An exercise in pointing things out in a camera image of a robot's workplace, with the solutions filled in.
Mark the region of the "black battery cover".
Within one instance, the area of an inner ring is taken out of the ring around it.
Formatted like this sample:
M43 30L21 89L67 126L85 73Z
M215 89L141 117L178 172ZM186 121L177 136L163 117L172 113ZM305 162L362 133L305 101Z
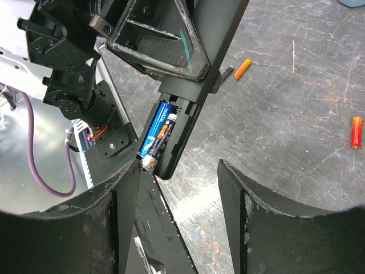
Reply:
M142 172L132 234L146 273L197 273L154 175Z

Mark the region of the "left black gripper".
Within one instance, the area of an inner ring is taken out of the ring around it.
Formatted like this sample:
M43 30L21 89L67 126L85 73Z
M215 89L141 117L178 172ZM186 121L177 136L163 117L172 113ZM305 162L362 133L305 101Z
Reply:
M75 74L100 59L97 37L151 77L199 82L210 64L185 1L33 1L26 33L31 63Z

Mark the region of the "black remote control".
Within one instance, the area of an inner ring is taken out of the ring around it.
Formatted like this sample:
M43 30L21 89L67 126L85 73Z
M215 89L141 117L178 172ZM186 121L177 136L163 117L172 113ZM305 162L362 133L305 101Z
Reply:
M174 104L181 107L169 142L154 171L161 179L170 179L177 167L247 6L248 1L245 0L197 2L192 21L208 57L210 70L200 82L175 76L165 76L161 82L159 101L175 96Z

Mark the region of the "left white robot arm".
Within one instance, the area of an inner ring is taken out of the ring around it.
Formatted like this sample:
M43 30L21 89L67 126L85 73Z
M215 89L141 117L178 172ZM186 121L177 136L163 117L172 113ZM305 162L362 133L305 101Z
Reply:
M49 69L39 87L67 119L107 124L114 106L94 87L97 37L139 71L202 80L209 62L192 15L196 1L2 1L1 49Z

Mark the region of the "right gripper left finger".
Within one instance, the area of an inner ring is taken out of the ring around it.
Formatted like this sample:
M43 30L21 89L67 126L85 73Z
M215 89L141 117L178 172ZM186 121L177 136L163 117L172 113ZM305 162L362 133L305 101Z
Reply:
M1 213L2 273L124 273L140 168L132 160L44 212Z

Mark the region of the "blue AAA battery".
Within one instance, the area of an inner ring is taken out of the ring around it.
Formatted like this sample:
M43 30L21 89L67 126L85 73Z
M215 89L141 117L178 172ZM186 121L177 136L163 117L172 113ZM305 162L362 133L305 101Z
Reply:
M160 130L162 129L167 117L174 111L175 107L167 101L161 101L157 111L152 119L152 123L147 131L146 137L140 147L139 155L141 158L144 158L153 142L157 138Z

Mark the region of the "red orange AAA battery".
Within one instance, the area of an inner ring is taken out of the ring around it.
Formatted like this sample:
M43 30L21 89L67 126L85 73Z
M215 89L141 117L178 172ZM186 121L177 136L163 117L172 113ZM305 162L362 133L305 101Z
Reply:
M251 65L251 60L250 59L246 59L244 61L244 63L240 66L240 68L233 75L233 79L234 80L239 80L243 76L244 72L248 69L248 67L250 65Z

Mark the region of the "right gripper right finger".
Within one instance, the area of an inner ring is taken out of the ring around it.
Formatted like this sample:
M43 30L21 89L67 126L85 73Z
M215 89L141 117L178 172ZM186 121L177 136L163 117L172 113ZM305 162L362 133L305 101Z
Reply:
M364 206L328 211L291 200L226 160L218 187L235 273L363 273Z

